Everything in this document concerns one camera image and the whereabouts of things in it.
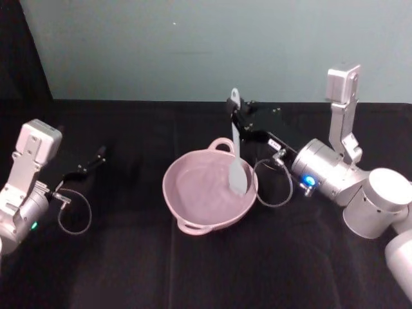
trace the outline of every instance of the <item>light blue wall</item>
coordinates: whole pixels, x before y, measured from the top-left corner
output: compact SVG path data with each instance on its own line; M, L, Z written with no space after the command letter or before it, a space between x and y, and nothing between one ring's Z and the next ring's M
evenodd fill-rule
M412 102L407 0L21 0L55 98L322 101L359 62L362 101Z

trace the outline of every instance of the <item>pink bowl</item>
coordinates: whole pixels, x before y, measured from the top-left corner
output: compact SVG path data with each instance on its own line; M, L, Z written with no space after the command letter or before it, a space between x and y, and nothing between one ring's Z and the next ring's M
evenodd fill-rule
M221 144L227 145L230 152L217 150ZM182 232L198 236L228 227L251 208L256 199L251 185L253 168L242 160L248 191L244 196L237 195L229 188L229 165L233 159L233 142L218 138L208 149L187 153L168 168L163 194ZM257 190L256 175L254 183Z

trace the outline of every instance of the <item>cylindrical motor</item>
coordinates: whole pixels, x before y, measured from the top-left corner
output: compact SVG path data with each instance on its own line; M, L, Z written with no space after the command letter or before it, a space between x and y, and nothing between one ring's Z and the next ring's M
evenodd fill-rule
M412 230L393 238L385 248L388 268L412 301Z
M2 254L9 254L17 248L29 233L32 225L47 211L48 206L44 191L34 188L31 195L14 216L1 218Z
M354 233L373 239L405 219L410 203L412 186L405 177L391 169L374 169L343 211L343 218Z
M339 196L339 193L365 177L364 171L344 163L338 153L317 139L311 140L300 150L292 172L300 178L312 177L317 190L341 206L346 206L353 194L346 198Z

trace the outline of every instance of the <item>black fabric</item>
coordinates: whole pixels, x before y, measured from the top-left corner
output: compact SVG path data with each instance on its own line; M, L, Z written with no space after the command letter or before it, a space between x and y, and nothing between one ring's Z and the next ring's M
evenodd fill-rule
M0 98L51 100L20 1L0 0L0 41Z
M288 123L327 141L327 104L281 106ZM91 230L65 235L52 203L39 228L3 258L0 308L412 308L384 260L395 233L357 237L342 209L317 193L306 199L297 191L278 210L256 203L239 223L206 236L178 230L162 176L184 153L230 137L224 103L57 101L38 113L3 102L0 117L3 183L20 126L34 117L64 125L58 156L42 172L47 184L102 144L111 150L94 177L67 184L88 197ZM360 104L360 166L412 179L411 128L410 105ZM253 144L242 154L264 156ZM258 174L265 199L280 199L282 176L265 168Z

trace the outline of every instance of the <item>coiled cable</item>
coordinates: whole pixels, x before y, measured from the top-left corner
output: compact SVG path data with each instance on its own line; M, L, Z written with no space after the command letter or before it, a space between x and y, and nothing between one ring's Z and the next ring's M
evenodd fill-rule
M262 159L262 160L256 162L255 166L253 167L252 179L254 179L254 176L255 176L255 173L256 173L256 169L258 168L259 164L263 164L263 163L265 163L265 162L268 162L268 163L269 163L269 162L270 162L270 159ZM290 189L289 189L289 195L288 195L288 197L287 197L284 201L282 201L281 203L278 203L278 204L269 204L269 203L263 201L263 200L261 199L259 193L258 193L258 190L256 190L256 185L255 185L255 183L252 182L252 183L253 183L253 186L254 186L254 189L255 189L255 191L256 191L256 197L257 197L257 199L258 199L264 206L271 207L271 208L278 208L278 207L280 207L280 206L283 206L284 204L287 204L287 203L290 201L290 199L292 198L292 195L293 195L293 193L294 193L294 184L293 184L293 181L292 181L292 175L290 174L288 168L287 168L284 164L280 164L280 163L277 162L277 161L276 161L276 164L277 164L278 166L282 167L282 169L285 171L286 177L288 178L288 181L289 181L289 188L290 188Z
M63 206L60 208L59 215L57 216L57 223L59 224L59 227L60 227L65 233L67 233L67 234L69 234L69 235L72 235L72 236L78 236L78 235L84 234L84 233L87 232L87 230L90 228L90 226L91 226L91 219L92 219L92 211L91 211L91 206L90 206L90 203L89 203L88 199L85 198L84 195L81 194L80 192L77 192L77 191L72 190L72 189L65 189L65 188L60 188L60 187L59 187L58 190L75 193L75 194L77 194L78 196L80 196L80 197L86 202L86 205L88 206L88 211L89 211L89 221L88 221L88 224L86 225L86 227L85 227L84 229L82 229L81 231L79 231L79 232L73 232L73 231L71 231L71 230L68 230L68 229L67 229L66 227L64 227L63 224L62 224L63 210L64 210L64 208L66 208L67 204L63 204Z

